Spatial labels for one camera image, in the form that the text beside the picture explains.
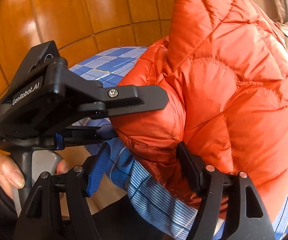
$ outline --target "blue checkered fabric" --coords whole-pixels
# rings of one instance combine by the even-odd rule
[[[104,87],[116,86],[133,68],[146,47],[114,48],[86,59],[70,70],[87,80],[100,80]],[[87,125],[100,126],[109,119],[89,120]],[[127,194],[137,212],[149,223],[175,239],[186,239],[197,210],[174,198],[158,184],[144,167],[134,160],[119,138],[108,143],[111,157],[106,169],[110,180]],[[90,154],[96,154],[100,145],[86,146]],[[288,195],[272,224],[276,240],[288,232]],[[221,238],[224,221],[218,220],[213,240]]]

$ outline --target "finger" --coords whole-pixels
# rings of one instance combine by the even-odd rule
[[[11,184],[2,175],[0,175],[0,186],[3,189],[3,191],[6,193],[6,195],[10,197],[10,199],[13,199]]]
[[[69,167],[65,159],[61,160],[57,165],[57,174],[67,173],[69,171]]]
[[[12,186],[16,188],[24,187],[24,177],[19,167],[9,155],[0,154],[0,175]]]

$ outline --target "silver screw head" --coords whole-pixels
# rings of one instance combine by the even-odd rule
[[[81,165],[76,165],[73,170],[75,172],[80,172],[80,171],[82,171],[82,169],[83,169],[83,167]]]
[[[210,172],[212,172],[212,171],[215,170],[215,168],[214,168],[213,165],[207,165],[207,166],[206,166],[206,169],[207,169],[208,171],[210,171]]]
[[[41,175],[40,175],[40,177],[41,177],[42,179],[45,179],[45,178],[47,178],[48,176],[49,176],[49,173],[48,173],[47,171],[42,172]]]
[[[243,178],[243,179],[246,179],[247,178],[247,173],[246,172],[244,172],[244,171],[241,171],[240,173],[239,173],[239,175]]]
[[[118,95],[118,91],[117,91],[116,89],[110,89],[110,90],[108,91],[108,96],[109,96],[110,98],[116,98],[117,95]]]

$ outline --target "orange down jacket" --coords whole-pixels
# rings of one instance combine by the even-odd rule
[[[169,97],[164,110],[111,119],[163,187],[198,208],[175,156],[183,140],[206,164],[247,172],[275,219],[288,193],[288,54],[254,2],[175,0],[169,37],[119,85],[129,84],[157,84]]]

